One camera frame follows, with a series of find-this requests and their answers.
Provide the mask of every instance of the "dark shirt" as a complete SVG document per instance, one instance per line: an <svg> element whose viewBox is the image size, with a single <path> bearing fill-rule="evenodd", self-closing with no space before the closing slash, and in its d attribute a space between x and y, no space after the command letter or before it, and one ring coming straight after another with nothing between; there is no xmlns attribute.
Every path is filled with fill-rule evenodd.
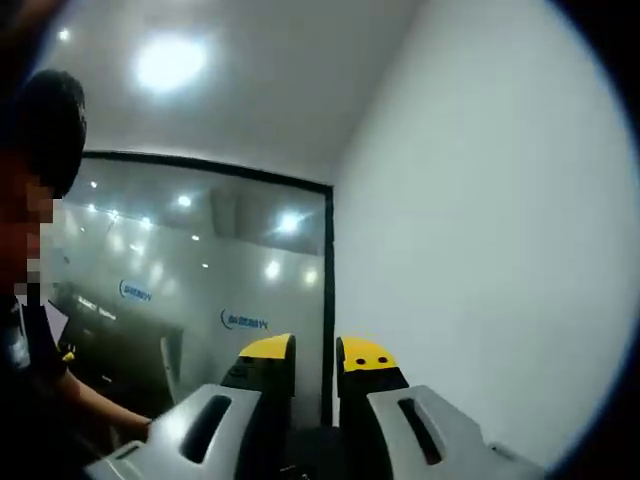
<svg viewBox="0 0 640 480"><path fill-rule="evenodd" d="M4 342L13 342L13 345L7 345L9 362L19 371L25 370L23 374L45 382L54 382L62 377L67 366L53 341L44 306L20 305L15 297L4 298L1 302L0 308L5 312L4 318L0 319ZM24 324L20 319L20 308Z"/></svg>
<svg viewBox="0 0 640 480"><path fill-rule="evenodd" d="M0 297L0 432L4 436L0 462L5 469L15 468L14 475L21 478L84 478L55 398L43 395L37 386L42 379L55 380L66 371L46 312L44 307L24 310L27 361L15 304L15 297Z"/></svg>

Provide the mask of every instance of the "blue logo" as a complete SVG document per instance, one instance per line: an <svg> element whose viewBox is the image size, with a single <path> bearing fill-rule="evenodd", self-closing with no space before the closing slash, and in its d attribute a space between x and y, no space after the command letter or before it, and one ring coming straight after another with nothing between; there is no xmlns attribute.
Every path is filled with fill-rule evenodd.
<svg viewBox="0 0 640 480"><path fill-rule="evenodd" d="M223 309L220 312L220 321L222 322L222 325L224 325L224 328L228 330L233 330L236 327L269 330L269 322L267 322L266 320L256 320L255 318L240 317L231 314L225 315L225 311L226 309Z"/></svg>
<svg viewBox="0 0 640 480"><path fill-rule="evenodd" d="M126 280L120 282L120 295L122 295L123 298L133 298L135 300L142 300L143 302L151 301L150 293L132 285Z"/></svg>

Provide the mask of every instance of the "black border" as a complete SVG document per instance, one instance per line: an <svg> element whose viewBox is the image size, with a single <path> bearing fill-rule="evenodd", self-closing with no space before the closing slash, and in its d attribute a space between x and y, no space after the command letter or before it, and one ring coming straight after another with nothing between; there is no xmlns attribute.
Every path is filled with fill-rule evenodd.
<svg viewBox="0 0 640 480"><path fill-rule="evenodd" d="M624 107L638 153L640 138L640 8L622 0L553 0L604 66ZM554 478L640 478L640 322L614 390Z"/></svg>
<svg viewBox="0 0 640 480"><path fill-rule="evenodd" d="M241 177L258 182L273 183L286 187L299 188L318 193L325 197L325 253L324 253L324 319L322 329L322 385L320 424L331 426L333 423L333 344L335 330L335 283L333 252L333 187L322 183L288 177L277 173L255 170L240 165L218 163L192 157L139 153L117 150L85 150L83 158L136 162L152 165L203 170Z"/></svg>

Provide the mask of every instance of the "ceiling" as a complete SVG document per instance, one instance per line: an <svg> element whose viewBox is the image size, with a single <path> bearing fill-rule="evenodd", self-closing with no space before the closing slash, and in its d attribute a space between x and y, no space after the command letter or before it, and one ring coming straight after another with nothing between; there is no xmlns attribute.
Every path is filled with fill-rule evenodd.
<svg viewBox="0 0 640 480"><path fill-rule="evenodd" d="M56 27L66 33L44 64L83 83L88 149L331 183L420 1L87 0ZM140 83L136 62L167 34L197 44L204 58L189 83L159 93ZM173 73L186 61L165 59Z"/></svg>
<svg viewBox="0 0 640 480"><path fill-rule="evenodd" d="M188 207L179 204L189 198ZM325 197L293 187L212 172L116 160L84 159L66 202L210 236L324 255ZM298 219L282 231L284 215Z"/></svg>

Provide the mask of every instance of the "glass wall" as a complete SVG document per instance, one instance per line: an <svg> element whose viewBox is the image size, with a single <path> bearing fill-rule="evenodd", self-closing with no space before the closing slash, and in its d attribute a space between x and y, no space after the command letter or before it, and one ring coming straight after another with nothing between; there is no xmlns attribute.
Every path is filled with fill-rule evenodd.
<svg viewBox="0 0 640 480"><path fill-rule="evenodd" d="M296 336L293 423L320 421L321 194L202 170L84 160L45 232L71 370L157 416L252 341Z"/></svg>

